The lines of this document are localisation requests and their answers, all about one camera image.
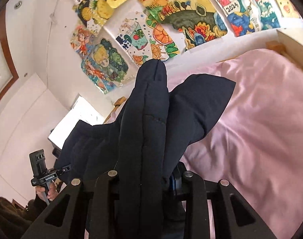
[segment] brown door frame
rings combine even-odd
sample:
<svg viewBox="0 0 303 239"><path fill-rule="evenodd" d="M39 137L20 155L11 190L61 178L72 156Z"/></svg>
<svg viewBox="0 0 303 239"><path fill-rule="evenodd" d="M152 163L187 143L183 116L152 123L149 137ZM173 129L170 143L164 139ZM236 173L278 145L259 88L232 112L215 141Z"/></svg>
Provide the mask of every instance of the brown door frame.
<svg viewBox="0 0 303 239"><path fill-rule="evenodd" d="M1 101L5 93L19 78L11 56L10 48L8 46L7 33L6 33L6 6L4 6L4 8L0 12L0 42L8 68L10 69L10 72L13 76L11 80L3 88L3 90L0 92L0 101Z"/></svg>

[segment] silver screw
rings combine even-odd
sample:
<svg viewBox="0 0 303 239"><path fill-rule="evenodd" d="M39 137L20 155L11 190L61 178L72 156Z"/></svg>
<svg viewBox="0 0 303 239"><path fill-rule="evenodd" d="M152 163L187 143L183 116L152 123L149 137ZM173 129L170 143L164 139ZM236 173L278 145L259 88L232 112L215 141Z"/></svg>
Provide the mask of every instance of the silver screw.
<svg viewBox="0 0 303 239"><path fill-rule="evenodd" d="M193 176L193 172L191 172L191 171L185 171L184 172L184 176L186 176L186 177L192 177Z"/></svg>
<svg viewBox="0 0 303 239"><path fill-rule="evenodd" d="M22 1L19 1L15 6L14 6L14 9L17 10L19 7L21 7L22 5Z"/></svg>
<svg viewBox="0 0 303 239"><path fill-rule="evenodd" d="M81 183L81 180L76 178L76 179L73 179L71 183L73 186L77 186Z"/></svg>
<svg viewBox="0 0 303 239"><path fill-rule="evenodd" d="M228 185L229 185L229 181L228 181L228 180L221 180L221 181L220 181L220 184L221 184L222 186L228 186Z"/></svg>
<svg viewBox="0 0 303 239"><path fill-rule="evenodd" d="M115 171L115 170L111 170L108 172L108 176L110 176L110 177L114 177L116 175L117 175L117 171Z"/></svg>

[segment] pink bedsheet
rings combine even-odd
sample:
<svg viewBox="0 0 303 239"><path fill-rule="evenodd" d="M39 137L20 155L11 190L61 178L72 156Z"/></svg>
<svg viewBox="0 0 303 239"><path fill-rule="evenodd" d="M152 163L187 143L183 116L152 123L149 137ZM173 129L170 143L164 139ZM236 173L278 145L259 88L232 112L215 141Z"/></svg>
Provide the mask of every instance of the pink bedsheet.
<svg viewBox="0 0 303 239"><path fill-rule="evenodd" d="M199 73L237 84L218 123L181 160L206 180L229 180L278 239L291 238L303 221L303 72L259 49L169 78L169 91Z"/></svg>

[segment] hand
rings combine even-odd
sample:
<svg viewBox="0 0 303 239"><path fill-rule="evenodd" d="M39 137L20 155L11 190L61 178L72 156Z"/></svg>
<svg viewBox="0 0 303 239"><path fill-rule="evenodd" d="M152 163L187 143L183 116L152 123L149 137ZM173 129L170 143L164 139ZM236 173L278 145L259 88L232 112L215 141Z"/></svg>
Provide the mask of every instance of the hand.
<svg viewBox="0 0 303 239"><path fill-rule="evenodd" d="M43 195L44 195L43 192L45 191L45 187L38 185L38 186L35 187L35 189L36 189L36 193L37 193L38 197L39 197L41 200L45 201L45 198L43 197ZM50 183L50 188L49 188L49 191L48 191L48 196L47 196L47 198L48 198L50 201L52 201L52 200L54 200L54 199L57 197L57 195L58 195L58 192L56 191L56 185L55 185L55 183L52 181L52 182Z"/></svg>

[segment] brown sweater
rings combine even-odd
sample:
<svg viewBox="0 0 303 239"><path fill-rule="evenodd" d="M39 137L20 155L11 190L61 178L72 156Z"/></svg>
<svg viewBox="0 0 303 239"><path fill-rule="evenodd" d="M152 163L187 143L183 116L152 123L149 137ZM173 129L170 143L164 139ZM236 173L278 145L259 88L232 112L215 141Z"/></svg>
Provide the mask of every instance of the brown sweater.
<svg viewBox="0 0 303 239"><path fill-rule="evenodd" d="M20 239L46 206L36 196L24 210L18 210L7 199L0 197L0 239Z"/></svg>

